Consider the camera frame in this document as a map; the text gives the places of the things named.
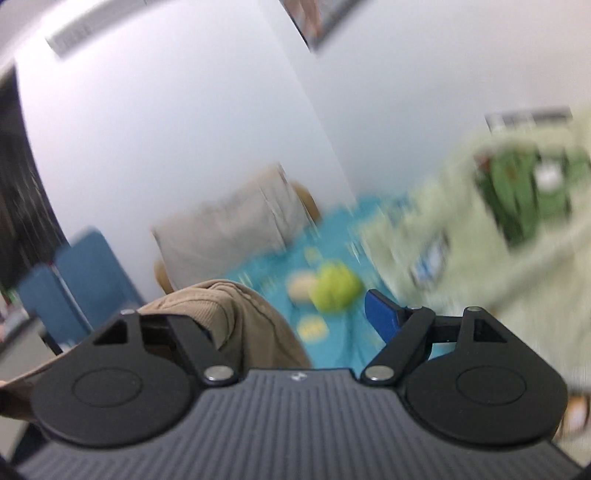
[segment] floor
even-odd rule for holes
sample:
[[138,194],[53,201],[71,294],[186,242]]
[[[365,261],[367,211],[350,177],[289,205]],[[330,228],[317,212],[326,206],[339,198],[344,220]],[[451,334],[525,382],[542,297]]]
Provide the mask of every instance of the floor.
[[[0,380],[8,381],[54,358],[41,340],[40,322],[23,333],[0,358]],[[10,459],[27,423],[0,417],[0,455]]]

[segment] metal rivet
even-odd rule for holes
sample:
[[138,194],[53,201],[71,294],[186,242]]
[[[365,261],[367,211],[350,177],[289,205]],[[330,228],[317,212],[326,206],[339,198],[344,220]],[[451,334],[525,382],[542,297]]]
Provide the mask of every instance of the metal rivet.
[[234,374],[234,370],[226,365],[214,365],[205,369],[205,377],[212,382],[223,382]]
[[386,365],[374,365],[365,370],[365,376],[372,382],[390,380],[394,376],[394,370]]

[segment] air vent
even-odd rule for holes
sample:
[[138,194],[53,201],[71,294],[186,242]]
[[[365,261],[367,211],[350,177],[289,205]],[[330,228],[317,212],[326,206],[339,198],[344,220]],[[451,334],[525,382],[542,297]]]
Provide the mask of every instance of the air vent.
[[46,38],[47,43],[63,57],[89,38],[153,3],[155,0],[108,0]]

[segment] white wall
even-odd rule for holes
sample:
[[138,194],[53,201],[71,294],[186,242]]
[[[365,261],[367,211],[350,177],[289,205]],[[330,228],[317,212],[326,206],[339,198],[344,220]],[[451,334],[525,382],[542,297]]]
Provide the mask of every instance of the white wall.
[[318,53],[258,1],[355,193],[407,189],[486,113],[591,99],[587,0],[363,0]]
[[66,236],[99,228],[147,300],[162,295],[154,222],[229,194],[258,168],[281,162],[321,206],[351,201],[251,0],[163,2],[64,60],[43,39],[55,24],[16,57],[41,179]]

